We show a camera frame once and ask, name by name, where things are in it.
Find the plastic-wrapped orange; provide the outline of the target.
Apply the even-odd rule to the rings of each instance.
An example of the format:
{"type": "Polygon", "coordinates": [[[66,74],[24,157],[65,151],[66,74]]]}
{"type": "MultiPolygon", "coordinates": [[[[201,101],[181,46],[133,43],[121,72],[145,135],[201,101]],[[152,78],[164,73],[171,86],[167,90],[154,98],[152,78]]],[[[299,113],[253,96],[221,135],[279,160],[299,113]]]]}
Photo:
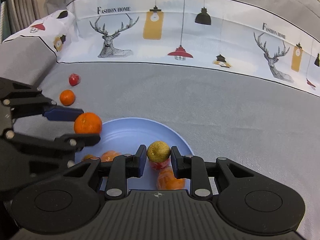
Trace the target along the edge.
{"type": "Polygon", "coordinates": [[[185,179],[175,178],[171,166],[160,170],[156,186],[158,190],[182,190],[185,188],[185,179]]]}
{"type": "Polygon", "coordinates": [[[102,154],[102,156],[100,157],[101,162],[111,162],[113,161],[113,159],[117,156],[121,155],[119,152],[116,151],[107,151],[105,153],[102,154]]]}

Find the round orange mandarin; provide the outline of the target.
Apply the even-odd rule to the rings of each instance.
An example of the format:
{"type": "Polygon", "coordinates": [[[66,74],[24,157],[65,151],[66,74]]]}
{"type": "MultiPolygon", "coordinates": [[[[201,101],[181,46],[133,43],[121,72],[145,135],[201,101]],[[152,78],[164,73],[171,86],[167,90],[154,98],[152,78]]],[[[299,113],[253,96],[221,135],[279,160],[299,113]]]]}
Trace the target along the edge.
{"type": "Polygon", "coordinates": [[[75,102],[75,94],[73,91],[67,89],[61,92],[60,94],[60,102],[64,106],[70,106],[75,102]]]}

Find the small red fruit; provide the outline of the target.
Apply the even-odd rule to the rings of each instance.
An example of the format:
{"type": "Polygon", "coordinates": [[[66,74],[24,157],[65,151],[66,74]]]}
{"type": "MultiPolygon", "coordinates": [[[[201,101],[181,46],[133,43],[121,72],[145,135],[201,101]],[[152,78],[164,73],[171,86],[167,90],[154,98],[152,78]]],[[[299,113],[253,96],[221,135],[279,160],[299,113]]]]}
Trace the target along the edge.
{"type": "Polygon", "coordinates": [[[78,74],[71,74],[68,78],[69,84],[73,87],[81,82],[81,77],[78,74]]]}

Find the yellow-green small fruit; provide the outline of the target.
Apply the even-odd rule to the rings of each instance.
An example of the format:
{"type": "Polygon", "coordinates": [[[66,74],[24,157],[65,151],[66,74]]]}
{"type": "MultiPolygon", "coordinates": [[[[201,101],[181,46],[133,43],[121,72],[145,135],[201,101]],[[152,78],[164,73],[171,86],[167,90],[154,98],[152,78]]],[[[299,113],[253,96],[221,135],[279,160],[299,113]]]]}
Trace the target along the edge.
{"type": "Polygon", "coordinates": [[[170,157],[170,147],[166,142],[155,141],[148,147],[147,157],[154,163],[162,163],[170,157]]]}

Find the blue round plate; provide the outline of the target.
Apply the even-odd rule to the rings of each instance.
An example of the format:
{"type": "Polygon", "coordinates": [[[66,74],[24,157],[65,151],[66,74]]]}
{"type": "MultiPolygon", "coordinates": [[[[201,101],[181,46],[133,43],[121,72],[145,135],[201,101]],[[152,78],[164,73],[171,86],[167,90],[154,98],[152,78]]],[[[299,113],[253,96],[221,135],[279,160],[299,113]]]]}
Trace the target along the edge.
{"type": "Polygon", "coordinates": [[[100,157],[110,150],[135,154],[140,145],[149,147],[155,141],[166,142],[170,147],[177,146],[181,155],[193,155],[187,142],[170,127],[144,118],[120,118],[103,123],[100,141],[77,152],[75,163],[81,162],[88,154],[100,157]]]}

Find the grey ribbed curtain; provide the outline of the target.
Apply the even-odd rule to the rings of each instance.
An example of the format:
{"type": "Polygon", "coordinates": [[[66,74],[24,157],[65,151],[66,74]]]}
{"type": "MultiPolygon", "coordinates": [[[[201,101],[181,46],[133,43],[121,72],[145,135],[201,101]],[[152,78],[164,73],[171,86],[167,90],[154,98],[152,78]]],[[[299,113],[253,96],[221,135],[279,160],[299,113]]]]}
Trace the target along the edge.
{"type": "Polygon", "coordinates": [[[1,42],[39,18],[37,0],[1,0],[1,42]]]}

